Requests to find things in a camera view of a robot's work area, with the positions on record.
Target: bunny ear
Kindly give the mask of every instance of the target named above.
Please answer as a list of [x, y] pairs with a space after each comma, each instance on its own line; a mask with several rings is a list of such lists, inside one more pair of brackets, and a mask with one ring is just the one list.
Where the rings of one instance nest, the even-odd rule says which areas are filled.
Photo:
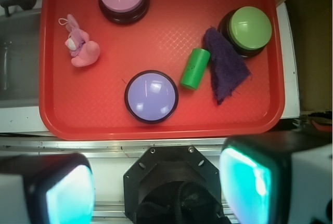
[[68, 24], [66, 25], [66, 29], [69, 32], [71, 32], [73, 30], [73, 28], [79, 28], [79, 24], [77, 23], [77, 21], [75, 20], [73, 15], [67, 15], [67, 20], [68, 20]]

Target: sink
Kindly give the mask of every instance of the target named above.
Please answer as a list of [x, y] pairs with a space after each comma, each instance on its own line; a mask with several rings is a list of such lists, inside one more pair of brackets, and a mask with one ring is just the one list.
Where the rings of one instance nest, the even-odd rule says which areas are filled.
[[0, 17], [0, 108], [38, 106], [41, 10]]

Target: green cylinder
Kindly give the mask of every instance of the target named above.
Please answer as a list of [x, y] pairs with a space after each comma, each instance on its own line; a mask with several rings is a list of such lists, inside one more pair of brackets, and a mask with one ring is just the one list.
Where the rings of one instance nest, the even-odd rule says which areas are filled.
[[210, 53], [208, 51], [200, 48], [193, 49], [181, 85], [191, 90], [198, 89], [209, 58]]

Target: fabric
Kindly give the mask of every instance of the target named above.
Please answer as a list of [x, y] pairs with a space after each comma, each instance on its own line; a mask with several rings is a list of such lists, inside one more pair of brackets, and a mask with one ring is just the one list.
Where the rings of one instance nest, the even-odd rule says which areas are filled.
[[211, 54], [211, 83], [220, 105], [251, 73], [243, 58], [215, 28], [209, 28], [203, 39], [205, 48]]

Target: green button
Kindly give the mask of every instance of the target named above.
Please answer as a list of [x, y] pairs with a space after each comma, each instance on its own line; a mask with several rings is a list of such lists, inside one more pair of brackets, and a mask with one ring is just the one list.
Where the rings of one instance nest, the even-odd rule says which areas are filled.
[[256, 50], [270, 41], [272, 25], [263, 11], [255, 7], [242, 7], [232, 16], [229, 33], [239, 47]]

